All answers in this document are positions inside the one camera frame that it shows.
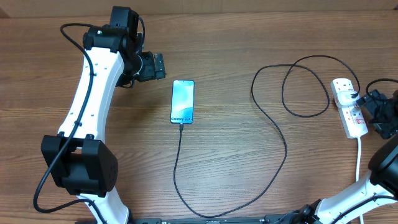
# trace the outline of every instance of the electrical outlet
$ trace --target electrical outlet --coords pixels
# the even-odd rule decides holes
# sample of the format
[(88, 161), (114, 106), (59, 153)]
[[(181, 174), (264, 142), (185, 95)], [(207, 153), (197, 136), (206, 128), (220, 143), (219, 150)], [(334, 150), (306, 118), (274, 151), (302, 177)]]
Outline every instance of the electrical outlet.
[[(330, 83), (335, 102), (338, 102), (337, 94), (342, 91), (354, 91), (352, 82), (347, 78), (337, 78)], [(352, 105), (338, 108), (344, 131), (347, 138), (353, 139), (368, 133), (361, 108), (353, 102)]]

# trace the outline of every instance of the smartphone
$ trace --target smartphone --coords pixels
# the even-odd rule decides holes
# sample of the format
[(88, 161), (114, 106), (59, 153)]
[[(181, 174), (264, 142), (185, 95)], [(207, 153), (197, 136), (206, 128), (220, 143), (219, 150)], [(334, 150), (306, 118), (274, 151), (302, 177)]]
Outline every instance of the smartphone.
[(172, 95), (172, 112), (170, 121), (173, 124), (193, 123), (193, 80), (174, 80)]

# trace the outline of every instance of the wood grain surface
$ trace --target wood grain surface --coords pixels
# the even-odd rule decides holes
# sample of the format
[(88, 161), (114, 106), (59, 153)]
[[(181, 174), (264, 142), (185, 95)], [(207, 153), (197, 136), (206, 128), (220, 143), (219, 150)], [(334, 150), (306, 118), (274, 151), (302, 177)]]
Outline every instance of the wood grain surface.
[[(115, 91), (106, 144), (119, 161), (116, 187), (136, 218), (196, 218), (178, 198), (172, 171), (178, 125), (170, 124), (172, 82), (195, 80), (195, 122), (186, 125), (177, 170), (182, 195), (196, 211), (215, 215), (254, 198), (284, 156), (272, 123), (250, 96), (254, 74), (265, 65), (293, 63), (326, 54), (345, 61), (364, 87), (376, 78), (396, 78), (398, 12), (273, 12), (143, 16), (146, 50), (164, 55), (167, 78)], [(41, 214), (32, 197), (47, 166), (40, 152), (44, 134), (56, 134), (72, 103), (83, 56), (61, 33), (67, 22), (96, 25), (109, 17), (0, 20), (0, 223), (73, 223), (90, 220), (85, 205)], [(81, 28), (67, 32), (81, 42)], [(318, 73), (330, 95), (334, 78), (350, 78), (338, 62), (300, 63)], [(257, 101), (281, 128), (289, 147), (285, 166), (268, 192), (227, 217), (285, 213), (331, 197), (354, 182), (356, 140), (346, 139), (333, 100), (315, 118), (298, 118), (281, 103), (287, 68), (264, 70), (256, 80)], [(393, 83), (374, 86), (387, 95)], [(326, 96), (308, 72), (293, 69), (287, 106), (312, 114)], [(363, 139), (361, 175), (385, 143), (373, 130)], [(50, 208), (75, 199), (51, 178), (39, 198)], [(397, 223), (397, 210), (382, 207), (366, 223)]]
[(113, 6), (139, 14), (393, 10), (398, 0), (0, 0), (6, 17), (109, 16)]

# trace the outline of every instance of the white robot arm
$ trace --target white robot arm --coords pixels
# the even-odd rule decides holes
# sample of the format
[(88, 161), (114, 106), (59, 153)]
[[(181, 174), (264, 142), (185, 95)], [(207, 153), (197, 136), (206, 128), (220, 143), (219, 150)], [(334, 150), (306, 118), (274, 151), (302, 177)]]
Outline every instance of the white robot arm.
[(345, 224), (372, 209), (396, 203), (398, 135), (373, 155), (368, 167), (370, 171), (362, 179), (331, 198), (305, 205), (286, 223)]
[[(90, 27), (84, 35), (83, 46), (91, 63), (85, 56), (75, 98), (57, 136), (44, 136), (42, 141), (42, 154), (49, 166), (47, 172), (51, 172), (58, 187), (66, 188), (69, 194), (79, 198), (79, 202), (87, 204), (97, 223), (134, 223), (115, 188), (118, 161), (104, 144), (106, 118), (114, 89), (129, 83), (132, 87), (136, 80), (165, 78), (162, 54), (153, 56), (152, 52), (142, 52), (145, 32), (137, 33), (139, 20), (145, 31), (136, 12), (115, 6), (109, 25), (84, 24)], [(86, 94), (89, 97), (84, 104)], [(77, 148), (81, 148), (81, 154), (74, 153)], [(40, 184), (34, 197), (34, 207), (39, 212), (54, 212), (69, 206), (40, 208), (37, 205)]]

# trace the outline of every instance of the wire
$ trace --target wire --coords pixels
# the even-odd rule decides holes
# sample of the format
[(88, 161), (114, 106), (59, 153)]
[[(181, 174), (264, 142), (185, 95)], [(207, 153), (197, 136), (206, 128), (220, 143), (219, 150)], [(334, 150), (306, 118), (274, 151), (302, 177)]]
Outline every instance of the wire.
[[(284, 163), (285, 163), (285, 160), (286, 160), (286, 157), (287, 157), (287, 143), (286, 143), (285, 137), (284, 137), (284, 135), (282, 134), (282, 131), (279, 129), (278, 125), (275, 123), (275, 121), (274, 121), (274, 120), (273, 120), (273, 119), (260, 107), (260, 105), (257, 103), (256, 98), (254, 97), (253, 86), (254, 86), (254, 82), (256, 81), (256, 78), (257, 78), (258, 74), (261, 72), (261, 70), (263, 70), (263, 69), (265, 69), (265, 68), (269, 68), (269, 67), (287, 67), (287, 66), (292, 66), (292, 65), (291, 65), (291, 64), (281, 64), (281, 65), (269, 65), (269, 66), (262, 67), (262, 68), (260, 68), (260, 70), (257, 71), (257, 73), (256, 73), (256, 75), (254, 76), (253, 81), (252, 81), (252, 85), (251, 85), (251, 96), (252, 96), (252, 99), (253, 99), (254, 103), (256, 104), (256, 106), (261, 110), (261, 112), (264, 113), (264, 114), (267, 116), (268, 119), (270, 119), (270, 121), (274, 124), (274, 126), (275, 126), (276, 129), (278, 130), (278, 132), (279, 132), (279, 134), (280, 134), (280, 136), (281, 136), (281, 138), (282, 138), (282, 141), (283, 141), (283, 143), (284, 143), (284, 146), (285, 146), (285, 155), (284, 155), (284, 158), (283, 158), (283, 160), (282, 160), (282, 162), (281, 162), (281, 164), (280, 164), (278, 170), (276, 171), (275, 175), (273, 176), (273, 178), (272, 178), (271, 181), (269, 182), (268, 186), (267, 186), (257, 197), (255, 197), (255, 198), (252, 199), (251, 201), (245, 203), (244, 205), (241, 205), (241, 206), (239, 206), (239, 207), (237, 207), (237, 208), (234, 208), (234, 209), (229, 210), (229, 211), (227, 211), (227, 212), (223, 212), (223, 213), (218, 214), (218, 215), (211, 215), (211, 216), (209, 216), (209, 215), (202, 215), (202, 214), (200, 214), (200, 213), (194, 211), (194, 210), (186, 203), (186, 201), (185, 201), (185, 200), (183, 199), (183, 197), (181, 196), (180, 191), (178, 190), (177, 183), (176, 183), (176, 180), (175, 180), (175, 173), (176, 173), (176, 170), (177, 170), (178, 157), (179, 157), (179, 155), (180, 155), (181, 138), (182, 138), (182, 131), (183, 131), (183, 124), (180, 124), (180, 140), (179, 140), (179, 142), (178, 142), (177, 158), (175, 159), (175, 165), (174, 165), (174, 171), (173, 171), (173, 181), (174, 181), (175, 191), (177, 192), (178, 196), (180, 197), (182, 203), (184, 203), (184, 205), (185, 205), (192, 213), (194, 213), (194, 214), (196, 214), (196, 215), (198, 215), (199, 217), (202, 217), (202, 218), (216, 218), (216, 217), (221, 217), (221, 216), (223, 216), (223, 215), (229, 214), (229, 213), (231, 213), (231, 212), (235, 212), (235, 211), (237, 211), (237, 210), (239, 210), (239, 209), (241, 209), (241, 208), (244, 208), (244, 207), (246, 207), (246, 206), (252, 204), (252, 203), (255, 202), (257, 199), (261, 198), (261, 196), (263, 196), (263, 195), (267, 192), (268, 188), (269, 188), (269, 187), (271, 186), (271, 184), (274, 182), (274, 180), (275, 180), (275, 178), (277, 177), (279, 171), (281, 170), (282, 166), (283, 166)], [(313, 73), (314, 75), (316, 75), (315, 72), (313, 72), (311, 69), (309, 69), (309, 68), (307, 68), (307, 67), (304, 67), (304, 66), (301, 66), (301, 65), (293, 65), (293, 66), (298, 67), (298, 68), (304, 68), (304, 69), (310, 71), (311, 73)]]
[(323, 109), (323, 111), (321, 111), (321, 112), (319, 112), (319, 113), (316, 113), (316, 114), (313, 114), (313, 115), (301, 115), (301, 114), (294, 113), (293, 111), (291, 111), (290, 109), (288, 109), (288, 107), (287, 107), (286, 104), (285, 104), (285, 100), (284, 100), (285, 82), (286, 82), (287, 77), (290, 75), (290, 72), (291, 72), (292, 68), (293, 68), (293, 67), (297, 67), (296, 65), (297, 65), (297, 63), (298, 63), (299, 61), (304, 60), (304, 59), (307, 59), (307, 58), (313, 58), (313, 57), (325, 57), (325, 58), (330, 58), (330, 59), (336, 60), (336, 61), (342, 63), (342, 64), (351, 72), (351, 74), (353, 74), (353, 76), (354, 76), (354, 78), (355, 78), (355, 80), (356, 80), (356, 83), (358, 84), (358, 92), (357, 92), (356, 94), (353, 94), (353, 95), (352, 95), (352, 98), (357, 97), (357, 96), (359, 95), (359, 91), (361, 90), (361, 85), (359, 84), (359, 80), (358, 80), (357, 76), (355, 75), (354, 71), (353, 71), (346, 63), (344, 63), (342, 60), (340, 60), (340, 59), (338, 59), (338, 58), (335, 58), (335, 57), (332, 57), (332, 56), (328, 56), (328, 55), (311, 55), (311, 56), (307, 56), (307, 57), (304, 57), (304, 58), (300, 58), (300, 59), (298, 59), (296, 62), (294, 62), (292, 65), (290, 65), (289, 71), (287, 71), (286, 76), (285, 76), (285, 78), (284, 78), (284, 81), (283, 81), (283, 83), (282, 83), (282, 104), (284, 105), (285, 109), (286, 109), (289, 113), (291, 113), (291, 114), (294, 115), (294, 116), (298, 116), (299, 118), (312, 118), (312, 117), (321, 115), (322, 113), (324, 113), (324, 112), (329, 108), (329, 105), (330, 105), (329, 94), (328, 94), (328, 91), (326, 90), (325, 85), (322, 83), (322, 81), (320, 80), (320, 78), (318, 77), (318, 75), (317, 75), (315, 72), (311, 71), (309, 68), (306, 68), (306, 69), (312, 72), (312, 74), (315, 76), (315, 78), (317, 78), (317, 80), (318, 80), (319, 83), (321, 84), (321, 86), (322, 86), (322, 88), (323, 88), (323, 91), (325, 91), (325, 93), (326, 93), (326, 97), (327, 97), (327, 100), (328, 100), (328, 104), (326, 105), (325, 109)]
[(49, 165), (49, 167), (47, 168), (47, 170), (45, 171), (41, 181), (39, 182), (34, 197), (33, 197), (33, 206), (34, 208), (41, 213), (51, 213), (51, 212), (55, 212), (58, 210), (61, 210), (63, 208), (69, 207), (71, 205), (74, 205), (76, 203), (80, 203), (80, 202), (86, 202), (88, 203), (88, 206), (92, 206), (95, 210), (95, 212), (97, 213), (98, 218), (101, 220), (102, 223), (106, 223), (105, 219), (103, 218), (100, 210), (98, 209), (98, 207), (95, 205), (94, 201), (90, 200), (90, 199), (78, 199), (78, 200), (74, 200), (71, 202), (68, 202), (66, 204), (57, 206), (55, 208), (51, 208), (51, 209), (44, 209), (44, 208), (40, 208), (39, 204), (37, 203), (38, 199), (39, 199), (39, 194), (40, 191), (42, 190), (42, 187), (45, 183), (45, 181), (47, 180), (47, 177), (50, 175), (52, 169), (54, 168), (55, 164), (60, 160), (61, 156), (64, 155), (64, 152), (67, 150), (67, 146), (69, 145), (69, 142), (72, 140), (73, 136), (75, 135), (77, 128), (81, 125), (80, 121), (81, 118), (83, 117), (83, 113), (85, 111), (87, 102), (88, 102), (88, 98), (90, 97), (90, 93), (91, 93), (91, 89), (93, 87), (93, 80), (94, 80), (94, 68), (93, 68), (93, 62), (91, 61), (90, 57), (88, 56), (87, 52), (84, 50), (84, 48), (82, 46), (80, 46), (76, 41), (74, 41), (72, 38), (70, 38), (64, 31), (63, 29), (65, 27), (70, 27), (70, 26), (83, 26), (83, 27), (95, 27), (93, 25), (90, 24), (81, 24), (81, 23), (70, 23), (70, 24), (64, 24), (60, 27), (60, 31), (62, 33), (62, 35), (69, 40), (74, 46), (76, 46), (81, 52), (83, 52), (83, 54), (85, 55), (88, 65), (90, 66), (90, 81), (88, 83), (88, 87), (87, 87), (87, 93), (85, 96), (85, 99), (83, 101), (83, 104), (81, 106), (80, 112), (78, 114), (78, 117), (75, 121), (75, 125), (68, 137), (68, 139), (65, 141), (65, 144), (61, 147), (61, 150), (59, 151), (59, 153), (55, 156), (54, 160), (51, 162), (51, 164)]
[(142, 38), (141, 38), (141, 46), (140, 46), (140, 50), (142, 50), (142, 48), (144, 46), (144, 41), (145, 41), (145, 25), (144, 25), (144, 20), (141, 17), (138, 17), (138, 19), (142, 25)]
[(357, 208), (362, 207), (363, 205), (366, 205), (367, 203), (371, 202), (371, 201), (376, 201), (377, 199), (391, 199), (391, 200), (397, 200), (395, 197), (392, 196), (385, 196), (385, 195), (378, 195), (378, 196), (373, 196), (371, 198), (366, 199), (365, 201), (355, 205), (354, 207), (348, 209), (347, 211), (345, 211), (344, 213), (340, 214), (331, 224), (336, 224), (339, 220), (341, 220), (344, 216), (348, 215), (349, 213), (351, 213), (352, 211), (356, 210)]
[[(361, 136), (357, 137), (357, 140), (358, 140), (358, 156), (356, 158), (355, 182), (359, 181), (359, 166), (361, 165), (361, 151), (362, 151)], [(361, 224), (364, 224), (362, 215), (359, 216), (359, 221)]]
[(140, 59), (141, 59), (141, 67), (140, 67), (140, 69), (138, 70), (138, 72), (137, 73), (135, 73), (134, 75), (139, 75), (139, 73), (141, 72), (141, 70), (142, 70), (142, 67), (144, 66), (144, 62), (142, 61), (142, 58), (141, 58), (141, 56), (140, 55), (137, 55)]
[(395, 80), (395, 79), (393, 79), (393, 78), (379, 78), (379, 79), (377, 79), (377, 80), (371, 81), (371, 82), (366, 86), (365, 92), (366, 92), (366, 94), (367, 94), (370, 98), (372, 98), (372, 100), (375, 100), (375, 101), (376, 101), (376, 100), (378, 100), (378, 101), (389, 101), (389, 99), (376, 98), (376, 97), (374, 97), (372, 94), (369, 93), (369, 87), (370, 87), (371, 85), (377, 83), (377, 82), (395, 82), (395, 83), (398, 83), (398, 80)]

